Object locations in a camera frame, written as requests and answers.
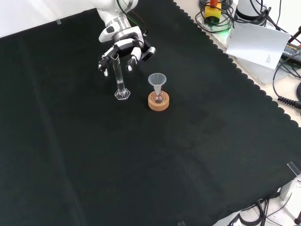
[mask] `robotic arm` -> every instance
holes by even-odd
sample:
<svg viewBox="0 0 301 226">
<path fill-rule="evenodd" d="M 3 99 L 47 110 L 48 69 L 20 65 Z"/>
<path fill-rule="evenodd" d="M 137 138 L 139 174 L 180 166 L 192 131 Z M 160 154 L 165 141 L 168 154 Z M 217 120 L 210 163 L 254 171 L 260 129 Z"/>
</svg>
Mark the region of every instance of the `robotic arm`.
<svg viewBox="0 0 301 226">
<path fill-rule="evenodd" d="M 108 76 L 107 67 L 111 55 L 118 53 L 121 57 L 131 54 L 126 69 L 132 71 L 140 60 L 148 60 L 156 51 L 144 40 L 139 26 L 131 27 L 126 15 L 120 9 L 118 0 L 92 0 L 106 28 L 99 36 L 100 42 L 113 40 L 115 43 L 105 52 L 98 62 L 98 70 Z M 128 12 L 136 7 L 138 0 L 119 0 L 123 11 Z"/>
</svg>

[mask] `yellow device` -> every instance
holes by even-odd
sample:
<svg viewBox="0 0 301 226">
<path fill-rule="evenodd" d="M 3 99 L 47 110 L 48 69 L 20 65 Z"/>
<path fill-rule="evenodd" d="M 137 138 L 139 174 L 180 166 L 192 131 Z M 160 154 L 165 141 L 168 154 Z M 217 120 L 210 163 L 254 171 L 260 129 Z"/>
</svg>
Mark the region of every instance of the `yellow device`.
<svg viewBox="0 0 301 226">
<path fill-rule="evenodd" d="M 220 21 L 221 18 L 221 14 L 222 14 L 222 4 L 221 3 L 217 3 L 216 5 L 217 8 L 211 8 L 210 6 L 206 6 L 205 7 L 205 23 L 209 23 L 208 21 L 210 21 L 211 23 L 218 23 Z"/>
</svg>

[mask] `black cloth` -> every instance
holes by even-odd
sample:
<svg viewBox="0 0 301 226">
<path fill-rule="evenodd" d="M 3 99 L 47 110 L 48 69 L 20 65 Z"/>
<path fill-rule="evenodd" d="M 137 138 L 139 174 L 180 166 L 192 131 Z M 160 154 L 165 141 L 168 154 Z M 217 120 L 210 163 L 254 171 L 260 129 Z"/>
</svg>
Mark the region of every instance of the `black cloth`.
<svg viewBox="0 0 301 226">
<path fill-rule="evenodd" d="M 293 178 L 297 124 L 170 0 L 136 12 L 156 54 L 114 75 L 95 9 L 0 40 L 1 226 L 210 226 Z M 147 78 L 170 106 L 154 112 Z"/>
</svg>

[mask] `transparent funnel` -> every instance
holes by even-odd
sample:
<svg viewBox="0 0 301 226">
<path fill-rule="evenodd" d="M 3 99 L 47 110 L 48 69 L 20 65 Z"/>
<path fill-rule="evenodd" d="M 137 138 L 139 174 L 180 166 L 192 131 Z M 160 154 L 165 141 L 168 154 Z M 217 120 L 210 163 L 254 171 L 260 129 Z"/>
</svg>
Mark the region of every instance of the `transparent funnel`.
<svg viewBox="0 0 301 226">
<path fill-rule="evenodd" d="M 165 95 L 161 91 L 162 85 L 166 82 L 166 76 L 161 73 L 154 73 L 149 76 L 149 83 L 154 87 L 155 92 L 151 99 L 154 103 L 162 103 L 165 101 Z"/>
</svg>

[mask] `cable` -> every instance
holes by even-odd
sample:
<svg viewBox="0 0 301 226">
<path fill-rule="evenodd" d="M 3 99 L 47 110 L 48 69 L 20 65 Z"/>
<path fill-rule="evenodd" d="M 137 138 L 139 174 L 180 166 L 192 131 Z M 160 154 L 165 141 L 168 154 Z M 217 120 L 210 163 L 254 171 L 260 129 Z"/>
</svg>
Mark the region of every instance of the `cable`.
<svg viewBox="0 0 301 226">
<path fill-rule="evenodd" d="M 298 28 L 298 31 L 296 32 L 296 34 L 293 35 L 293 37 L 298 37 L 300 34 L 301 34 L 301 26 Z"/>
<path fill-rule="evenodd" d="M 141 22 L 143 23 L 143 26 L 144 27 L 146 27 L 146 23 L 145 23 L 145 21 L 143 20 L 143 18 L 141 17 L 141 16 L 139 16 L 137 13 L 135 13 L 130 7 L 128 7 L 129 9 L 130 9 L 130 11 L 132 12 L 132 13 L 134 13 L 140 20 L 141 20 Z"/>
<path fill-rule="evenodd" d="M 264 216 L 264 212 L 263 212 L 262 207 L 259 204 L 259 202 L 256 203 L 256 207 L 259 209 L 259 217 L 255 221 L 250 221 L 250 222 L 249 221 L 245 221 L 245 220 L 242 219 L 241 215 L 238 214 L 239 220 L 240 220 L 240 222 L 243 225 L 246 225 L 246 226 L 256 226 L 256 225 L 258 225 L 262 221 L 263 216 Z"/>
<path fill-rule="evenodd" d="M 139 39 L 137 39 L 137 38 L 136 38 L 136 39 L 134 38 L 134 40 L 138 41 L 139 43 L 141 43 L 141 44 L 144 46 L 143 41 L 141 41 L 141 40 L 139 40 Z"/>
<path fill-rule="evenodd" d="M 281 4 L 282 4 L 282 0 L 280 0 L 280 4 L 279 4 L 279 16 L 278 16 L 278 20 L 277 20 L 277 23 L 276 23 L 277 25 L 278 25 L 280 15 L 281 15 Z"/>
<path fill-rule="evenodd" d="M 297 99 L 299 101 L 301 101 L 301 82 L 299 83 L 297 89 L 296 89 L 296 96 L 297 96 Z"/>
<path fill-rule="evenodd" d="M 263 215 L 263 219 L 262 219 L 262 222 L 261 222 L 261 226 L 264 226 L 265 225 L 265 221 L 267 219 L 267 213 L 268 213 L 268 209 L 269 209 L 269 199 L 266 200 L 266 204 L 264 206 L 264 215 Z"/>
<path fill-rule="evenodd" d="M 257 9 L 255 8 L 255 6 L 254 6 L 254 4 L 253 4 L 253 2 L 252 2 L 252 0 L 250 0 L 250 2 L 251 2 L 251 5 L 252 5 L 252 7 L 253 7 L 253 9 L 255 10 L 255 12 L 258 14 L 258 15 L 262 15 L 262 13 L 260 14 L 258 11 L 257 11 Z M 273 26 L 276 28 L 276 30 L 279 30 L 279 31 L 283 31 L 283 32 L 285 32 L 285 33 L 288 33 L 287 31 L 285 31 L 284 29 L 282 29 L 281 27 L 279 27 L 278 26 L 278 21 L 277 21 L 277 24 L 271 19 L 271 17 L 267 14 L 267 17 L 266 17 L 266 19 L 268 20 L 268 21 L 270 21 L 272 24 L 273 24 Z M 299 41 L 297 38 L 295 38 L 294 36 L 292 36 L 291 35 L 291 37 L 294 39 L 294 40 L 296 40 L 297 42 L 299 42 L 300 44 L 301 44 L 301 41 Z"/>
<path fill-rule="evenodd" d="M 291 99 L 288 99 L 288 98 L 285 98 L 285 97 L 282 97 L 280 96 L 276 89 L 275 89 L 275 77 L 276 77 L 276 74 L 278 72 L 278 70 L 280 69 L 281 66 L 283 66 L 284 63 L 286 63 L 288 60 L 290 60 L 291 58 L 295 57 L 295 56 L 299 56 L 301 55 L 301 53 L 298 53 L 298 54 L 295 54 L 295 55 L 292 55 L 290 56 L 289 58 L 287 58 L 286 60 L 284 60 L 283 62 L 280 63 L 280 65 L 277 67 L 275 73 L 274 73 L 274 76 L 273 76 L 273 82 L 272 82 L 272 85 L 273 85 L 273 90 L 275 92 L 275 94 L 277 95 L 278 97 L 278 101 L 284 103 L 284 104 L 287 104 L 289 106 L 293 106 L 295 108 L 298 108 L 298 109 L 301 109 L 301 101 L 295 101 L 295 100 L 291 100 Z"/>
<path fill-rule="evenodd" d="M 282 210 L 282 209 L 287 205 L 288 201 L 290 201 L 290 199 L 291 199 L 291 197 L 292 197 L 292 194 L 293 194 L 293 193 L 291 193 L 290 197 L 287 199 L 287 201 L 285 202 L 285 204 L 283 205 L 283 207 L 281 207 L 281 208 L 278 209 L 277 211 L 272 212 L 271 214 L 267 215 L 267 217 L 272 216 L 273 214 L 275 214 L 275 213 L 277 213 L 278 211 Z"/>
<path fill-rule="evenodd" d="M 224 2 L 219 2 L 222 4 L 222 9 L 218 8 L 218 7 L 215 7 L 215 6 L 211 6 L 210 3 L 207 3 L 205 2 L 204 0 L 200 0 L 199 1 L 199 6 L 200 6 L 200 12 L 196 14 L 195 16 L 195 21 L 197 22 L 197 24 L 199 25 L 200 28 L 202 28 L 204 31 L 208 32 L 208 33 L 221 33 L 221 32 L 225 32 L 225 31 L 228 31 L 230 28 L 231 28 L 231 20 L 229 19 L 229 17 L 227 16 L 227 13 L 225 12 L 225 9 L 227 8 L 230 8 L 232 9 L 231 13 L 233 13 L 234 9 L 233 7 L 231 6 L 232 3 L 233 3 L 233 0 L 224 0 Z M 216 8 L 218 10 L 221 11 L 221 14 L 222 15 L 225 15 L 226 16 L 226 19 L 224 19 L 223 21 L 221 22 L 218 22 L 218 23 L 212 23 L 211 21 L 207 20 L 203 14 L 203 12 L 205 11 L 205 8 L 206 6 L 210 6 L 211 8 Z M 202 25 L 198 20 L 197 20 L 197 17 L 198 15 L 201 15 L 204 19 L 204 22 L 207 22 L 209 23 L 209 27 L 213 27 L 213 26 L 216 26 L 216 27 L 224 27 L 224 26 L 228 26 L 226 29 L 221 29 L 221 30 L 218 30 L 218 31 L 210 31 L 208 30 L 206 27 L 204 27 L 204 25 Z"/>
<path fill-rule="evenodd" d="M 301 76 L 298 74 L 298 72 L 296 71 L 296 69 L 293 67 L 293 66 L 291 66 L 291 68 L 292 68 L 292 70 L 294 71 L 294 72 L 297 72 L 297 74 L 294 74 L 292 71 L 290 71 L 285 65 L 282 65 L 282 67 L 280 68 L 281 70 L 283 70 L 283 71 L 285 71 L 286 73 L 289 73 L 289 74 L 291 74 L 292 76 L 294 76 L 295 78 L 297 78 L 297 79 L 301 79 Z"/>
<path fill-rule="evenodd" d="M 300 76 L 299 73 L 297 72 L 296 68 L 294 67 L 293 63 L 291 63 L 291 68 L 292 68 L 292 70 L 297 74 L 298 78 L 301 78 L 301 76 Z"/>
<path fill-rule="evenodd" d="M 275 22 L 271 19 L 271 17 L 268 16 L 268 17 L 267 17 L 267 20 L 270 21 L 270 22 L 273 24 L 274 27 L 276 27 L 276 30 L 279 30 L 279 31 L 283 31 L 283 32 L 285 32 L 285 33 L 288 33 L 287 31 L 285 31 L 284 29 L 282 29 L 281 27 L 279 27 L 277 24 L 275 24 Z M 291 37 L 292 37 L 294 40 L 296 40 L 297 42 L 299 42 L 299 43 L 301 44 L 301 41 L 299 41 L 297 38 L 293 37 L 292 35 L 291 35 Z"/>
<path fill-rule="evenodd" d="M 267 19 L 268 15 L 269 15 L 269 11 L 270 11 L 270 8 L 264 10 L 264 12 L 262 14 L 260 14 L 258 17 L 256 17 L 254 20 L 245 21 L 245 20 L 242 20 L 242 19 L 234 19 L 232 17 L 232 15 L 229 15 L 228 10 L 226 9 L 227 16 L 229 18 L 231 18 L 232 22 L 235 21 L 235 22 L 240 23 L 240 24 L 252 24 L 253 22 L 258 21 L 260 19 Z"/>
<path fill-rule="evenodd" d="M 118 4 L 118 6 L 119 6 L 119 8 L 120 8 L 120 10 L 126 15 L 126 17 L 130 20 L 130 21 L 132 21 L 134 24 L 136 24 L 136 25 L 138 25 L 139 27 L 141 27 L 142 29 L 144 29 L 144 36 L 147 36 L 147 34 L 148 34 L 148 30 L 147 30 L 147 28 L 146 27 L 144 27 L 142 24 L 140 24 L 139 22 L 137 22 L 136 20 L 134 20 L 131 16 L 129 16 L 127 13 L 126 13 L 126 11 L 124 11 L 123 10 L 123 8 L 121 7 L 121 4 L 120 4 L 120 0 L 117 0 L 117 4 Z"/>
<path fill-rule="evenodd" d="M 283 225 L 281 225 L 281 224 L 276 223 L 275 221 L 271 220 L 271 219 L 268 218 L 268 217 L 267 217 L 267 219 L 268 219 L 269 221 L 272 221 L 272 222 L 273 222 L 274 224 L 276 224 L 276 225 L 283 226 Z"/>
<path fill-rule="evenodd" d="M 260 200 L 258 201 L 259 204 L 262 204 L 263 202 L 264 202 L 264 199 L 260 199 Z M 248 207 L 248 208 L 246 208 L 246 209 L 243 209 L 243 210 L 241 210 L 241 211 L 247 211 L 247 210 L 250 210 L 250 209 L 254 208 L 256 205 L 257 205 L 257 204 L 253 204 L 252 206 L 250 206 L 250 207 Z"/>
<path fill-rule="evenodd" d="M 264 7 L 265 9 L 267 9 L 267 7 L 263 4 L 263 1 L 261 1 L 261 3 L 260 3 L 258 0 L 256 0 L 256 2 L 257 2 L 258 4 L 261 5 L 261 9 L 260 9 L 261 12 L 262 12 L 262 8 L 263 8 L 263 7 Z"/>
<path fill-rule="evenodd" d="M 228 226 L 233 226 L 234 225 L 234 219 L 228 224 Z"/>
</svg>

